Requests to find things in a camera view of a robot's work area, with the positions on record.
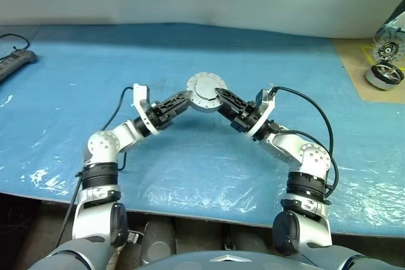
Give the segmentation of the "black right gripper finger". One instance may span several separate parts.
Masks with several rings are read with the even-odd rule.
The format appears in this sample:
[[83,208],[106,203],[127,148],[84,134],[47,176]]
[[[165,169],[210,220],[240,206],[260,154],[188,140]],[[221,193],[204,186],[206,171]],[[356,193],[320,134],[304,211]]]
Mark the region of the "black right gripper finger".
[[245,109],[247,107],[246,101],[228,89],[215,88],[215,92],[220,100],[232,109]]
[[226,119],[234,119],[239,114],[240,110],[241,109],[232,109],[221,101],[221,107],[219,108],[218,112]]

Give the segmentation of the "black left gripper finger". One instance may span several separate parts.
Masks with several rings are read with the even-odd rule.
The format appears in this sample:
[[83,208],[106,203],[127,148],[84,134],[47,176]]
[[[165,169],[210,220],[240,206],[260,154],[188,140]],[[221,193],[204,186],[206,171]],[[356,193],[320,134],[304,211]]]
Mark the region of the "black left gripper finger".
[[181,91],[159,103],[160,109],[177,109],[189,105],[189,91]]
[[166,116],[168,119],[173,119],[174,117],[180,115],[187,110],[190,103],[190,97],[186,95],[177,95],[172,97],[168,105],[168,111]]

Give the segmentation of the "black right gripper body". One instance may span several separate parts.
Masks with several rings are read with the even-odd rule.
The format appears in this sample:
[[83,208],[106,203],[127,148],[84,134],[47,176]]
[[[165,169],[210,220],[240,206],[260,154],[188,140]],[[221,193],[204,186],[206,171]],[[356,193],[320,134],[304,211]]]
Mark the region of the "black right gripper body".
[[247,106],[240,110],[232,120],[230,126],[239,133],[247,133],[260,119],[261,114],[255,102],[248,102]]

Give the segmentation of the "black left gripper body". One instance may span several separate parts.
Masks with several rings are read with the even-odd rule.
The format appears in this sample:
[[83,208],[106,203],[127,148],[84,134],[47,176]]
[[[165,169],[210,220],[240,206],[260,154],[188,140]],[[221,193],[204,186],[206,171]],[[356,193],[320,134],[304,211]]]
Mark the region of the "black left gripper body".
[[163,130],[175,117],[172,102],[155,102],[149,111],[149,119],[157,130]]

